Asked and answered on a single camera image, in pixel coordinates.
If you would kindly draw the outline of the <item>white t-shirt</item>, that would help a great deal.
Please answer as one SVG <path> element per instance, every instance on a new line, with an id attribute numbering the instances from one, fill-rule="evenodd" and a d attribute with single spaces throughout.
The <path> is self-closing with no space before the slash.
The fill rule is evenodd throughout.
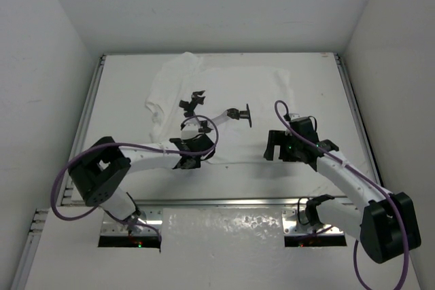
<path id="1" fill-rule="evenodd" d="M 184 110 L 180 101 L 190 101 L 202 92 L 204 102 L 194 110 L 213 119 L 218 139 L 211 164 L 263 164 L 269 130 L 282 127 L 274 104 L 287 103 L 296 113 L 294 80 L 288 69 L 272 66 L 206 67 L 204 58 L 186 52 L 162 65 L 155 76 L 146 107 L 152 113 L 150 133 L 155 143 L 180 137 Z"/>

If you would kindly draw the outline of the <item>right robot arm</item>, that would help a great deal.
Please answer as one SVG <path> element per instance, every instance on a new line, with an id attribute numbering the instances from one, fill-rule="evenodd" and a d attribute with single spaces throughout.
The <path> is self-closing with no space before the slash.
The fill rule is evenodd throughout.
<path id="1" fill-rule="evenodd" d="M 309 117 L 290 121 L 290 130 L 270 130 L 264 158 L 273 160 L 275 149 L 283 162 L 302 162 L 329 179 L 351 201 L 345 206 L 331 195 L 309 199 L 302 223 L 312 228 L 330 224 L 354 237 L 367 255 L 382 264 L 421 246 L 421 236 L 411 198 L 404 192 L 394 194 L 375 187 L 348 163 L 332 141 L 319 140 Z"/>

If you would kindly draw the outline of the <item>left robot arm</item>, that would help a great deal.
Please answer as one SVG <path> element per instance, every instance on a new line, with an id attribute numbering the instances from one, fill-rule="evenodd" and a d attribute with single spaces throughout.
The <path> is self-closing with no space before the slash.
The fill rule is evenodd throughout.
<path id="1" fill-rule="evenodd" d="M 103 137 L 75 157 L 67 168 L 69 177 L 84 204 L 100 207 L 130 233 L 157 229 L 146 223 L 146 215 L 120 184 L 133 173 L 155 169 L 191 170 L 212 157 L 219 141 L 199 133 L 189 139 L 171 138 L 152 144 L 117 143 Z"/>

